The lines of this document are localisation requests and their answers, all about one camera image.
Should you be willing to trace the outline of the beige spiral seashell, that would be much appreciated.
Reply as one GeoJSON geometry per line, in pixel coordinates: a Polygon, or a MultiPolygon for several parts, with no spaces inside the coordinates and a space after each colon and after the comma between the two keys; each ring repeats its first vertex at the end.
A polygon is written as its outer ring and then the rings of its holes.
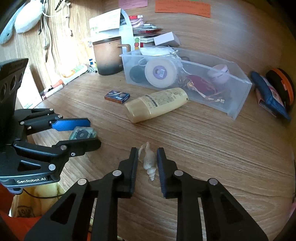
{"type": "Polygon", "coordinates": [[[151,150],[149,142],[142,144],[138,150],[138,160],[142,163],[150,180],[153,181],[157,170],[157,157],[151,150]]]}

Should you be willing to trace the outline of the red pouch gold ribbon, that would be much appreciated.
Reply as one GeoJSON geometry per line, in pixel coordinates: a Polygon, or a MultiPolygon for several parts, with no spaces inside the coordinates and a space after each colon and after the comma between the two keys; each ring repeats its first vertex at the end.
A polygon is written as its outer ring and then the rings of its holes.
{"type": "Polygon", "coordinates": [[[198,93],[208,102],[218,102],[224,104],[224,91],[219,91],[211,82],[197,75],[187,75],[184,79],[179,80],[179,84],[187,89],[198,93]]]}

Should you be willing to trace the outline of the white drawstring pouch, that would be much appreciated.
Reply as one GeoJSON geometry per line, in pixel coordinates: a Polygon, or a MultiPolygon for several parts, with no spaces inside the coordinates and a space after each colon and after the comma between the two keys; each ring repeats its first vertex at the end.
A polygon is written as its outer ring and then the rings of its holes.
{"type": "Polygon", "coordinates": [[[183,68],[179,49],[173,47],[145,47],[140,49],[137,64],[153,73],[179,71],[183,68]]]}

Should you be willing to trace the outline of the teal correction tape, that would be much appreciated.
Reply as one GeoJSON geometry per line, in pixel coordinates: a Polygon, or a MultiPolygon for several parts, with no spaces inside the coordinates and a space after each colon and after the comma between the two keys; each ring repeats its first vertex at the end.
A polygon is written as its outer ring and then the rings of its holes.
{"type": "Polygon", "coordinates": [[[69,140],[95,138],[96,136],[97,136],[97,132],[94,128],[77,126],[74,128],[73,132],[71,133],[69,140]]]}

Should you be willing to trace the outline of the small blue card box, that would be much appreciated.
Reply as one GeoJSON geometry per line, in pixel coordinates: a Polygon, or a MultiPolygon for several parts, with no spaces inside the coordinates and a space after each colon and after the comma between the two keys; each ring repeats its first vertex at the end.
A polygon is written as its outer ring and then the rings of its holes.
{"type": "Polygon", "coordinates": [[[125,103],[130,98],[130,94],[122,91],[111,90],[108,92],[104,99],[112,102],[116,102],[119,104],[125,103]]]}

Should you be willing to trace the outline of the cream lotion bottle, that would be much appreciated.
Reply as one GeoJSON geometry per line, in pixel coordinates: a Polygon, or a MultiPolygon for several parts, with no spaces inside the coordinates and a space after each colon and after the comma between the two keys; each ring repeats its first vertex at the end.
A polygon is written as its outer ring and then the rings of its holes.
{"type": "Polygon", "coordinates": [[[189,100],[187,93],[179,88],[170,88],[146,94],[125,103],[126,114],[132,123],[150,120],[169,113],[189,100]]]}

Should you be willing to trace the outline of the brown mug with lid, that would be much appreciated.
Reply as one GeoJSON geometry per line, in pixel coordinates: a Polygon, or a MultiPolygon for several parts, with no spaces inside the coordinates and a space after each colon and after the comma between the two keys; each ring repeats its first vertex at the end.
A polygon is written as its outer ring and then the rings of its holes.
{"type": "Polygon", "coordinates": [[[92,43],[97,70],[100,75],[114,75],[123,70],[122,47],[131,51],[129,44],[122,44],[121,37],[103,39],[92,43]]]}

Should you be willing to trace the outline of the white tape roll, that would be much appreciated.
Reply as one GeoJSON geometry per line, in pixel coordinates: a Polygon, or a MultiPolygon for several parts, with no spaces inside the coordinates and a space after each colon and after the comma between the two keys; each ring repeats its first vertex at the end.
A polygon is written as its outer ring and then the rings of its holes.
{"type": "Polygon", "coordinates": [[[167,88],[177,80],[178,69],[169,59],[151,58],[145,65],[144,74],[152,86],[167,88]]]}

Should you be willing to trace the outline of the white plush toy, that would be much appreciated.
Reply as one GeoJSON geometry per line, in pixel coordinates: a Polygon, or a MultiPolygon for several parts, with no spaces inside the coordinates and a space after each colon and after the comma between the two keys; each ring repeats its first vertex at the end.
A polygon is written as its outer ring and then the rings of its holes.
{"type": "Polygon", "coordinates": [[[13,35],[13,28],[16,33],[22,34],[32,29],[41,19],[44,7],[41,1],[30,1],[20,6],[1,33],[1,45],[9,41],[13,35]]]}

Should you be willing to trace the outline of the blue zip pouch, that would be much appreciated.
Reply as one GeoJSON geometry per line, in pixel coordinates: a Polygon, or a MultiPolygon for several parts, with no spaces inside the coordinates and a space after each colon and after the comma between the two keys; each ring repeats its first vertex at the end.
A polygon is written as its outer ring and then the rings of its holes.
{"type": "Polygon", "coordinates": [[[250,73],[251,80],[255,84],[258,104],[265,108],[274,116],[279,116],[290,120],[290,116],[285,109],[279,93],[269,83],[269,81],[259,73],[252,71],[250,73]]]}

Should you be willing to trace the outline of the clear plastic storage bin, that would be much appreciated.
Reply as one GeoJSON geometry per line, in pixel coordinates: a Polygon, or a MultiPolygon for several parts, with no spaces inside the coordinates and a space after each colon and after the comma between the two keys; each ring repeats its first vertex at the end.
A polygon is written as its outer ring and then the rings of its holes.
{"type": "Polygon", "coordinates": [[[156,88],[152,86],[148,81],[135,83],[130,78],[131,68],[138,65],[137,62],[141,57],[140,49],[121,54],[127,83],[157,90],[180,87],[185,90],[189,97],[189,100],[220,110],[233,119],[237,118],[251,90],[252,83],[236,63],[213,55],[178,48],[180,51],[179,56],[182,58],[183,68],[178,71],[177,80],[170,87],[156,88]],[[207,72],[209,70],[214,70],[213,66],[218,64],[225,64],[228,66],[229,69],[229,80],[223,85],[214,84],[207,75],[207,72]],[[203,97],[201,97],[198,93],[183,88],[179,84],[179,80],[184,79],[187,75],[197,75],[201,78],[204,78],[208,82],[211,82],[219,91],[224,91],[222,93],[223,97],[225,98],[224,104],[218,102],[208,102],[203,99],[203,97]]]}

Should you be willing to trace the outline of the pink sticky note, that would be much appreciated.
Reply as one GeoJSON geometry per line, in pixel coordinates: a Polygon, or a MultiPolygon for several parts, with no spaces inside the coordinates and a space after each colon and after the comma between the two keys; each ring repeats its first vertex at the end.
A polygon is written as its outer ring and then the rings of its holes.
{"type": "Polygon", "coordinates": [[[136,9],[148,6],[148,0],[119,0],[118,6],[121,9],[136,9]]]}

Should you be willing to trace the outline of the white small box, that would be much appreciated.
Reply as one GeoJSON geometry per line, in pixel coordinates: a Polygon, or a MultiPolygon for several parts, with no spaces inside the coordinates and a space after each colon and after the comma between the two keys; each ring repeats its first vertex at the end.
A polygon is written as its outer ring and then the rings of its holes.
{"type": "Polygon", "coordinates": [[[154,45],[178,47],[180,46],[180,40],[173,32],[168,32],[154,37],[154,45]]]}

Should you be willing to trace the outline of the pink round compact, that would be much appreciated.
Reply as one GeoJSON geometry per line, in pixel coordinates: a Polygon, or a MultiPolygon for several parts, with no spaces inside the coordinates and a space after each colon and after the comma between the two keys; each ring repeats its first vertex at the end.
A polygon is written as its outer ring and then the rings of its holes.
{"type": "Polygon", "coordinates": [[[223,85],[229,80],[229,69],[225,64],[213,66],[214,70],[207,72],[208,77],[214,84],[223,85]]]}

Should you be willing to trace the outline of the orange black round case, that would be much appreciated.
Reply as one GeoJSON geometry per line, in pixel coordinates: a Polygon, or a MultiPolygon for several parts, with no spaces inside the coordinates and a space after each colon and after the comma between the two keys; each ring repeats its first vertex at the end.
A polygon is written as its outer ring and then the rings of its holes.
{"type": "Polygon", "coordinates": [[[285,109],[290,111],[295,101],[295,87],[290,76],[281,68],[273,68],[265,77],[280,95],[285,109]]]}

